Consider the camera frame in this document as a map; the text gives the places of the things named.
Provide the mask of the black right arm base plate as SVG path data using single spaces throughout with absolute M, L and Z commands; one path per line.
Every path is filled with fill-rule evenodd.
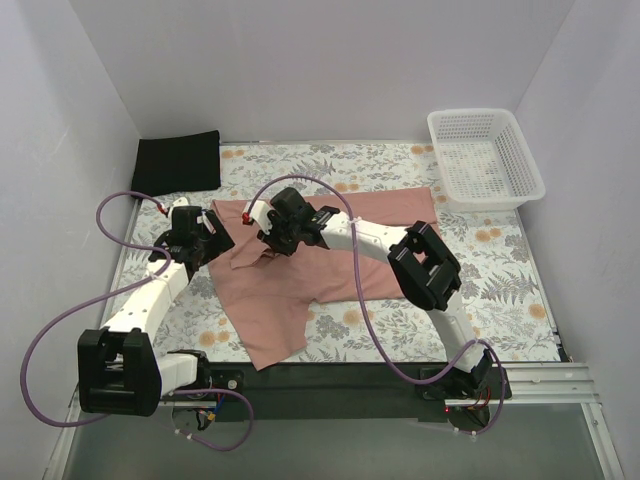
M 505 397 L 512 396 L 507 371 L 497 366 L 477 367 L 467 373 L 453 368 L 442 379 L 429 385 L 418 385 L 416 393 L 426 400 L 469 400 L 498 399 L 506 382 Z

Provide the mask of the pink t shirt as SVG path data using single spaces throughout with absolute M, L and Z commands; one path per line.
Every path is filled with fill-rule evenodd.
M 398 299 L 402 293 L 387 264 L 348 251 L 301 245 L 290 257 L 273 253 L 245 226 L 243 200 L 215 200 L 211 207 L 234 247 L 208 268 L 223 310 L 244 344 L 254 367 L 279 363 L 306 344 L 312 302 L 357 297 L 353 264 L 360 264 L 368 300 Z

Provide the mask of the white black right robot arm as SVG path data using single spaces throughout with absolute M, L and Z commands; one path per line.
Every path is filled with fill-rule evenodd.
M 461 266 L 434 228 L 423 221 L 409 227 L 386 226 L 358 218 L 345 197 L 341 207 L 316 209 L 294 188 L 286 188 L 270 201 L 253 198 L 242 215 L 246 225 L 257 224 L 258 239 L 285 256 L 299 244 L 353 255 L 356 294 L 364 297 L 360 259 L 386 264 L 404 298 L 425 311 L 435 326 L 448 362 L 426 379 L 391 370 L 416 385 L 439 385 L 464 397 L 475 397 L 489 384 L 493 366 L 490 346 L 476 338 L 462 305 Z

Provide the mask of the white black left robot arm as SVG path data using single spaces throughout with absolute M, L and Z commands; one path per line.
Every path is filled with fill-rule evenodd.
M 149 416 L 162 397 L 180 388 L 193 400 L 213 386 L 206 354 L 153 350 L 159 327 L 194 274 L 235 246 L 216 213 L 182 205 L 170 209 L 171 228 L 154 243 L 144 284 L 100 329 L 77 344 L 79 399 L 88 413 Z

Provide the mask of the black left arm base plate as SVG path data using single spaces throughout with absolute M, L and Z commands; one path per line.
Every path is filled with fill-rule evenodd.
M 200 382 L 203 389 L 230 390 L 241 393 L 244 388 L 245 375 L 239 369 L 209 369 Z

